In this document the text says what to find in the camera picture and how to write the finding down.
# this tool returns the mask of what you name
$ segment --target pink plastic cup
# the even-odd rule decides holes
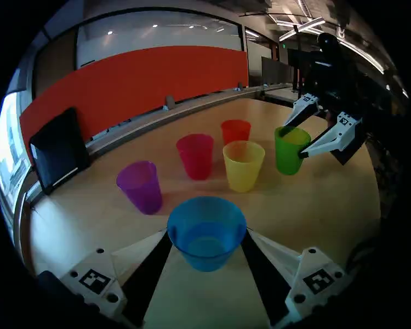
[[[163,204],[157,167],[150,161],[130,164],[117,175],[117,186],[145,215],[155,214]]]
[[[184,136],[176,142],[187,175],[193,180],[205,180],[212,172],[213,138],[204,134]]]

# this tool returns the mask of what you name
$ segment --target red partition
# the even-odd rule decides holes
[[[203,46],[157,47],[112,56],[56,82],[21,114],[29,139],[69,107],[77,110],[82,138],[175,101],[248,85],[245,52]]]

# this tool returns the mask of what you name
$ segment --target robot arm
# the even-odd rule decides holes
[[[352,64],[342,58],[336,39],[327,34],[318,39],[323,50],[311,60],[305,89],[308,91],[294,102],[293,111],[284,126],[297,127],[311,115],[328,109],[336,116],[336,124],[327,128],[299,153],[301,158],[324,152],[332,154],[344,165],[365,140],[362,129],[364,106],[357,96]]]

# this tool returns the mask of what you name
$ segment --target wooden table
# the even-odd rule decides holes
[[[327,153],[307,158],[294,176],[280,174],[275,168],[273,132],[290,111],[288,107],[263,101],[238,99],[157,128],[103,155],[35,205],[31,247],[37,272],[48,269],[62,276],[98,247],[113,252],[142,240],[166,226],[174,207],[201,195],[220,196],[234,202],[250,228],[282,245],[298,252],[317,246],[332,260],[344,265],[354,245],[371,235],[379,225],[379,194],[370,156],[363,145],[345,166]],[[233,118],[249,121],[252,124],[250,139],[266,151],[256,186],[245,194],[231,191],[225,176],[220,124]],[[311,117],[300,125],[312,138],[326,126],[326,121],[318,117]],[[214,168],[206,181],[190,180],[178,156],[175,143],[189,133],[210,134],[215,139]],[[117,173],[138,160],[149,160],[157,166],[163,207],[155,215],[141,214],[116,185]],[[204,276],[191,269],[173,248],[160,280],[166,283],[157,286],[145,320],[150,327],[159,327],[158,317],[168,321],[167,317],[174,316],[171,309],[181,306],[185,309],[190,305],[190,316],[201,319],[204,327],[217,325],[216,319],[229,308],[234,314],[249,313],[246,310],[251,309],[254,313],[246,315],[251,319],[249,323],[260,321],[259,326],[266,325],[262,322],[266,320],[260,320],[264,319],[265,311],[259,297],[255,302],[250,301],[250,296],[258,293],[244,262],[238,249],[229,263],[233,265]],[[162,300],[173,295],[175,287],[182,287],[192,275],[202,277],[201,284],[216,296],[224,294],[226,289],[228,294],[236,292],[237,285],[230,284],[235,280],[248,284],[250,292],[225,298],[227,308],[204,317],[204,312],[209,314],[207,310],[188,302],[188,298],[196,295],[180,288],[176,290],[180,293],[178,302],[168,309],[168,303]],[[246,320],[241,317],[241,325]]]

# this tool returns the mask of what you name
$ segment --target glass wall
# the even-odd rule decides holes
[[[248,52],[249,85],[262,84],[262,57],[272,59],[272,47],[276,43],[261,36],[257,32],[245,29]]]
[[[77,67],[132,50],[162,46],[242,50],[238,26],[227,21],[182,12],[137,12],[81,26]]]
[[[8,94],[0,113],[0,188],[13,211],[29,162],[19,131],[21,92]]]

